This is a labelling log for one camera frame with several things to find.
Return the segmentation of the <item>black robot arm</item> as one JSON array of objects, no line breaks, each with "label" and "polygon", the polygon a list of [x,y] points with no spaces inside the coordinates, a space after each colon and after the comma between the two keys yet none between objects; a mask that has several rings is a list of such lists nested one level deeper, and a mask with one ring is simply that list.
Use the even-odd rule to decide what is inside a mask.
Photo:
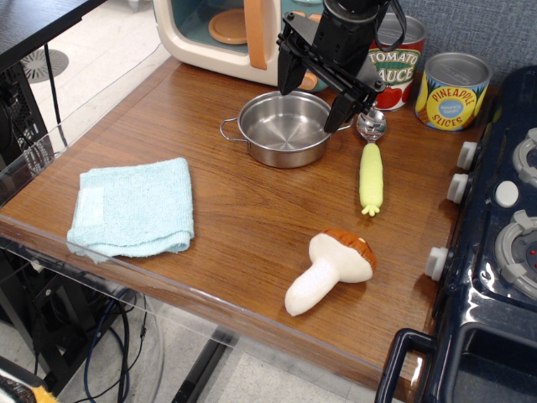
[{"label": "black robot arm", "polygon": [[278,89],[288,95],[312,72],[336,93],[324,130],[334,133],[355,115],[368,112],[385,83],[368,52],[387,1],[324,1],[317,23],[288,12],[277,44]]}]

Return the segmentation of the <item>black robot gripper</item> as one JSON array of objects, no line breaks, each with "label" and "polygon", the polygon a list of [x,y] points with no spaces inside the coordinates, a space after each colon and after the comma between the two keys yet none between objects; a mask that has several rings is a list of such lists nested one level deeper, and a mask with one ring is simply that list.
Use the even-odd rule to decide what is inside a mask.
[{"label": "black robot gripper", "polygon": [[371,105],[385,85],[368,60],[385,8],[324,8],[318,22],[287,12],[278,35],[278,89],[288,95],[307,72],[318,76],[337,97],[324,125],[335,133]]}]

